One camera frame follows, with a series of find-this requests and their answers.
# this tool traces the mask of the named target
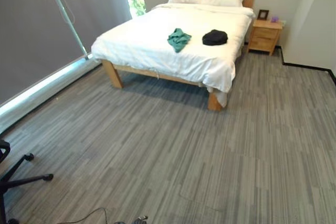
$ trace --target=office chair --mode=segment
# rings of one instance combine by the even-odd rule
[[[0,140],[0,163],[8,156],[10,151],[10,144],[5,142],[4,140]],[[9,181],[9,179],[12,177],[12,175],[15,173],[15,171],[24,160],[32,161],[33,159],[34,155],[32,153],[30,153],[29,155],[24,155],[5,175],[0,178],[0,224],[19,224],[18,220],[16,219],[10,219],[8,222],[6,222],[4,194],[8,191],[8,189],[28,184],[40,179],[50,181],[54,177],[53,174],[45,174],[42,176]]]

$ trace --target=drawer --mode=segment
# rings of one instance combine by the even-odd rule
[[[261,51],[272,51],[273,44],[274,44],[273,39],[254,37],[251,41],[250,49],[261,50]]]
[[[275,39],[277,37],[278,30],[268,28],[256,28],[254,31],[254,37]]]

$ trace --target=cable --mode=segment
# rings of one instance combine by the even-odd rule
[[[108,224],[107,223],[107,212],[106,212],[106,209],[103,208],[103,207],[100,207],[100,208],[97,208],[95,209],[94,211],[92,211],[91,213],[89,213],[88,215],[86,215],[84,218],[80,219],[80,220],[76,220],[76,221],[70,221],[70,222],[58,222],[56,224],[73,224],[73,223],[79,223],[81,221],[84,221],[86,220],[89,216],[91,216],[93,213],[99,211],[99,210],[104,210],[104,215],[105,215],[105,224]]]

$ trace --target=black baseboard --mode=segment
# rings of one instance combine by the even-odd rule
[[[291,66],[291,67],[299,67],[299,68],[309,68],[309,69],[314,69],[314,70],[319,70],[319,71],[326,71],[329,73],[332,81],[334,82],[335,86],[336,86],[336,77],[334,75],[334,73],[332,72],[331,69],[328,69],[328,68],[319,68],[319,67],[313,67],[313,66],[307,66],[307,65],[300,65],[300,64],[294,64],[294,63],[287,63],[284,61],[284,53],[282,52],[282,47],[281,46],[275,46],[275,48],[278,48],[280,49],[280,55],[281,55],[281,61],[282,61],[282,64],[285,65],[285,66]]]

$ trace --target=clothing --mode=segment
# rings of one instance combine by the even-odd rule
[[[175,52],[180,52],[185,45],[188,44],[191,36],[184,33],[180,28],[176,28],[175,31],[169,35],[168,43],[175,49]]]
[[[203,44],[208,46],[222,45],[227,42],[227,34],[224,31],[212,30],[202,38]]]

